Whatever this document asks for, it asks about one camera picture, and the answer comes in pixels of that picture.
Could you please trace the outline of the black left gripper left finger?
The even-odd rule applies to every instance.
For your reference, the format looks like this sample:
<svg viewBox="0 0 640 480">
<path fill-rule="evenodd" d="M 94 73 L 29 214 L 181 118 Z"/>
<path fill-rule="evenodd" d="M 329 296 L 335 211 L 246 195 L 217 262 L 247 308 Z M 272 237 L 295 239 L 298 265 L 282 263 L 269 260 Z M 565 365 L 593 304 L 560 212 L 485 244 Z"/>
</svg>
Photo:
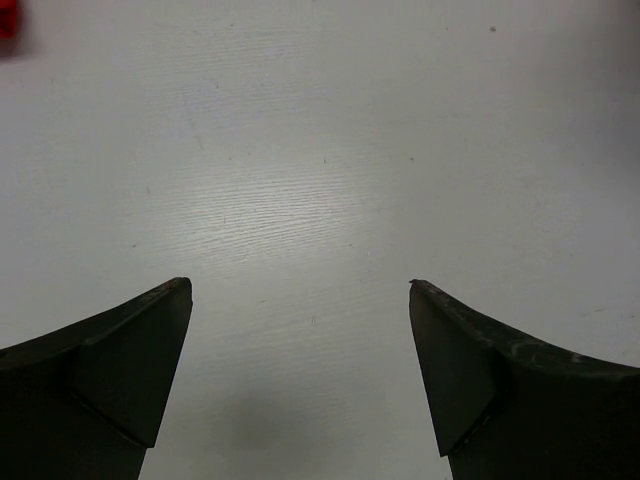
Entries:
<svg viewBox="0 0 640 480">
<path fill-rule="evenodd" d="M 1 351 L 4 479 L 136 479 L 155 446 L 193 307 L 176 277 Z"/>
</svg>

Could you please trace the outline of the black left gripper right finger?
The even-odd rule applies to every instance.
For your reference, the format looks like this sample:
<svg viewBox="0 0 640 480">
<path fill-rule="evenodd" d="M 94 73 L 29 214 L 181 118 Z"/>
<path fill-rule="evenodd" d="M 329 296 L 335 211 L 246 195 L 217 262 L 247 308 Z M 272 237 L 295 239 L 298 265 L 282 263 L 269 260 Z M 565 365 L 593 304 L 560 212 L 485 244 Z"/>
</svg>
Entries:
<svg viewBox="0 0 640 480">
<path fill-rule="evenodd" d="M 546 343 L 425 280 L 409 316 L 456 479 L 635 479 L 639 371 Z"/>
</svg>

